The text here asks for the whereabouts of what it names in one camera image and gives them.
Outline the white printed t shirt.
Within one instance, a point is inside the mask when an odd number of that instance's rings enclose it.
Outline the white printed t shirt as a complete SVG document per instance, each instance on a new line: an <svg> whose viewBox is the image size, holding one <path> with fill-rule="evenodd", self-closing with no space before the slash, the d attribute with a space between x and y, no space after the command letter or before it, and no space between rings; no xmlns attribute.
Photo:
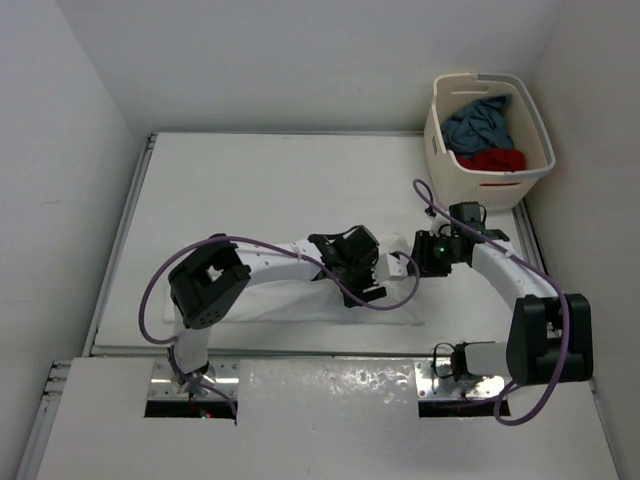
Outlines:
<svg viewBox="0 0 640 480"><path fill-rule="evenodd" d="M240 236L222 235L229 240L238 241L241 249L247 249L251 243L261 244L268 248L280 245ZM191 252L186 254L185 258L193 253L196 248L215 243L217 241L215 236L198 243ZM341 284L336 278L316 281L288 280L271 282L246 288L231 310L218 323L321 322L354 324L363 321L368 312L373 313L374 316L380 316L385 312L401 309L417 294L420 275L418 273L412 275L409 272L408 266L413 261L409 255L400 251L383 252L379 244L379 256L384 253L394 252L398 252L407 263L408 275L398 281L379 283L386 288L387 292L382 299L375 300L369 304L347 308L343 304Z"/></svg>

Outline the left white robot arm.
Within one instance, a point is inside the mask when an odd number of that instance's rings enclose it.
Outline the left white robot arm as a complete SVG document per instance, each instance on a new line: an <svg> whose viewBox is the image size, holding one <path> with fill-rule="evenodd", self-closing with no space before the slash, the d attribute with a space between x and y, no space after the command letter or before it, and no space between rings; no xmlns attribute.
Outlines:
<svg viewBox="0 0 640 480"><path fill-rule="evenodd" d="M176 321L173 361L186 375L207 368L211 327L231 310L241 293L260 284L336 278L347 308L386 296L374 278L379 242L362 225L340 234L312 234L268 248L218 234L216 242L198 247L168 276Z"/></svg>

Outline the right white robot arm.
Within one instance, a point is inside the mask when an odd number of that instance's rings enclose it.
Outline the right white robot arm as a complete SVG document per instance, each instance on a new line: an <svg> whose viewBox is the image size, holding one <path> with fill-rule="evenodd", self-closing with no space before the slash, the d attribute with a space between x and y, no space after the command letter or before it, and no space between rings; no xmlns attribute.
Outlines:
<svg viewBox="0 0 640 480"><path fill-rule="evenodd" d="M452 348L450 377L508 377L518 386L582 382L594 370L591 307L582 294L559 294L550 280L515 255L510 238L486 226L476 202L458 203L453 221L436 220L414 236L410 273L443 278L465 264L484 277L511 309L504 342Z"/></svg>

